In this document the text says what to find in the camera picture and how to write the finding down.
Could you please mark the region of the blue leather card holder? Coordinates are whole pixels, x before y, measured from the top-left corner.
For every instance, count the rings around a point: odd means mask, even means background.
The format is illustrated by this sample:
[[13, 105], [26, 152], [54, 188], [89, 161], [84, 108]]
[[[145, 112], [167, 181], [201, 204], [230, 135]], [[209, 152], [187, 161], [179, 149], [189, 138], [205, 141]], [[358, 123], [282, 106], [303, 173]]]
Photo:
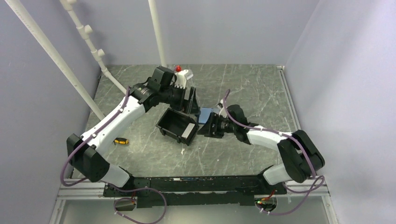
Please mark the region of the blue leather card holder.
[[208, 121], [208, 119], [210, 117], [210, 114], [212, 112], [218, 114], [220, 112], [220, 109], [218, 109], [218, 108], [200, 107], [200, 114], [196, 115], [197, 123], [204, 125]]

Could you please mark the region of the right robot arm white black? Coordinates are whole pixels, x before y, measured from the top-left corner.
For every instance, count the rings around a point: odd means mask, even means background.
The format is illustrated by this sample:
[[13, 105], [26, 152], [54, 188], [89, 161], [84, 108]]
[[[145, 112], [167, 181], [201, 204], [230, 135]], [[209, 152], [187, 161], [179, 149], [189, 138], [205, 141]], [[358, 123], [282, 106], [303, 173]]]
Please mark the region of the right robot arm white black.
[[282, 163], [265, 168], [260, 173], [257, 187], [264, 194], [270, 193], [276, 184], [287, 181], [304, 182], [325, 166], [325, 160], [308, 134], [303, 130], [293, 133], [280, 132], [248, 122], [239, 105], [212, 112], [198, 131], [199, 135], [221, 139], [232, 133], [236, 139], [248, 145], [259, 145], [275, 150]]

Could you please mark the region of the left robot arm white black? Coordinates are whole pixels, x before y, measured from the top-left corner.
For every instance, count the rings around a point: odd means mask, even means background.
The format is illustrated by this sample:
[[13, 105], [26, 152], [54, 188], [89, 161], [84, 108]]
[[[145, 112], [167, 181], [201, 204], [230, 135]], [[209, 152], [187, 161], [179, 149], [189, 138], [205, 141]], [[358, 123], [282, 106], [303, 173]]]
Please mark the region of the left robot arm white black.
[[72, 134], [67, 139], [68, 158], [64, 167], [71, 165], [85, 179], [107, 182], [122, 196], [130, 195], [135, 188], [133, 175], [111, 164], [103, 155], [135, 120], [160, 103], [168, 104], [177, 112], [199, 113], [194, 87], [185, 99], [186, 83], [192, 77], [193, 73], [188, 69], [174, 71], [156, 67], [145, 82], [128, 87], [123, 100], [97, 125], [80, 136]]

